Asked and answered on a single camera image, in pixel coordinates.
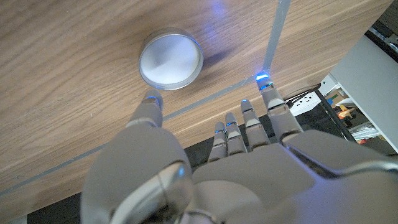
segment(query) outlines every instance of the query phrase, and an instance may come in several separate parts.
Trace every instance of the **electrical outlet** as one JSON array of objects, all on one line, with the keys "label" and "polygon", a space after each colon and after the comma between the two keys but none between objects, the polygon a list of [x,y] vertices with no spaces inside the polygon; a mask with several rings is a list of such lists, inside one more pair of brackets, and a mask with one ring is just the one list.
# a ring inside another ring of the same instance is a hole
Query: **electrical outlet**
[{"label": "electrical outlet", "polygon": [[312,110],[320,102],[321,99],[319,99],[315,92],[307,93],[303,98],[299,99],[293,104],[290,112],[292,112],[294,116],[297,116],[299,114]]}]

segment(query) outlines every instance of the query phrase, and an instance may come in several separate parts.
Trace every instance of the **wood grain surface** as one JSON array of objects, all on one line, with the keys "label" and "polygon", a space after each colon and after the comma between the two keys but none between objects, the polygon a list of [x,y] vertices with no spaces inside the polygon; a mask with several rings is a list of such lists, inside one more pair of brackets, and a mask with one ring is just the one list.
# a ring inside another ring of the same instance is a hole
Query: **wood grain surface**
[{"label": "wood grain surface", "polygon": [[[293,0],[271,68],[282,95],[318,83],[390,3]],[[0,222],[81,190],[97,152],[80,155],[120,131],[150,89],[137,69],[150,33],[185,29],[205,55],[192,84],[161,92],[168,115],[257,73],[276,7],[271,0],[0,2]],[[239,114],[243,98],[265,114],[249,83],[164,127],[190,146],[211,137],[225,113]]]},{"label": "wood grain surface", "polygon": [[393,33],[398,35],[398,0],[392,4],[380,16],[379,21],[387,26]]}]

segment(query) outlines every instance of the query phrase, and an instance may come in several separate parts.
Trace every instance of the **metal cap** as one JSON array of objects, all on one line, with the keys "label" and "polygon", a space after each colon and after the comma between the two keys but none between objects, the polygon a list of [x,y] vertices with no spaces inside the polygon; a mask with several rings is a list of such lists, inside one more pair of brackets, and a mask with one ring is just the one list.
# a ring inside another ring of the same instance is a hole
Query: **metal cap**
[{"label": "metal cap", "polygon": [[195,39],[177,28],[166,28],[144,41],[139,72],[150,86],[176,90],[196,79],[203,66],[203,52]]}]

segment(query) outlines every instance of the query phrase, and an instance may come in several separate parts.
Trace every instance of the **robotic hand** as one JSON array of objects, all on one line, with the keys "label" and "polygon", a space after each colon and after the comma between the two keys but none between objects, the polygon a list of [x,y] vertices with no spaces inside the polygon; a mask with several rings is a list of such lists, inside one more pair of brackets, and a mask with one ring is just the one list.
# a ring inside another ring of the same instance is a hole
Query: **robotic hand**
[{"label": "robotic hand", "polygon": [[89,171],[89,223],[398,223],[398,163],[319,131],[303,132],[268,74],[259,91],[279,140],[270,144],[248,100],[249,146],[233,114],[216,124],[208,163],[193,174],[149,91]]}]

